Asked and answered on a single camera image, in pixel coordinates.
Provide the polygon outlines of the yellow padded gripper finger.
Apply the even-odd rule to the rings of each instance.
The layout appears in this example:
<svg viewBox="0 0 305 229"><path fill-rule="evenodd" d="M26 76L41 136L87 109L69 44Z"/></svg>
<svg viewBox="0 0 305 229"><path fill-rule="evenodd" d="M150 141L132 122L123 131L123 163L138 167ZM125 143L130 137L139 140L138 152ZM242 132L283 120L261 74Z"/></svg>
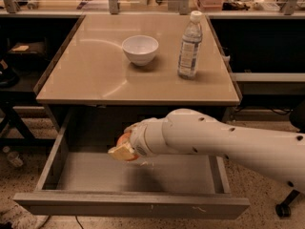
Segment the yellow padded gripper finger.
<svg viewBox="0 0 305 229"><path fill-rule="evenodd" d="M136 158L135 151L129 141L110 148L108 154L115 160L129 161Z"/></svg>

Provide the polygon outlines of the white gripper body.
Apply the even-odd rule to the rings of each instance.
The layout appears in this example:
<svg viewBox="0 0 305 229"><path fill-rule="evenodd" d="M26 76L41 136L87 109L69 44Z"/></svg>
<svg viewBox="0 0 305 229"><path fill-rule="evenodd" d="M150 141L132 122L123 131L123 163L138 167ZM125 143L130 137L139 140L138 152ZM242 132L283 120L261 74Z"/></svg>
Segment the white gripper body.
<svg viewBox="0 0 305 229"><path fill-rule="evenodd" d="M156 118L136 122L124 130L134 152L141 157L157 156L155 148L159 141L159 120Z"/></svg>

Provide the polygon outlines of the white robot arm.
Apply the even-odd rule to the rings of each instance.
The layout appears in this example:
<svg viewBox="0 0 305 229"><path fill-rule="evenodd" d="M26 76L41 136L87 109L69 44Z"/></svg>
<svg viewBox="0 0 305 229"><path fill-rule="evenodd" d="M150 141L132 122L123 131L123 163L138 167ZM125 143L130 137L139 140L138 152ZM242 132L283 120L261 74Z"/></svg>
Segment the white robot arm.
<svg viewBox="0 0 305 229"><path fill-rule="evenodd" d="M189 109L133 124L108 154L126 161L158 155L220 156L305 192L303 134L232 126Z"/></svg>

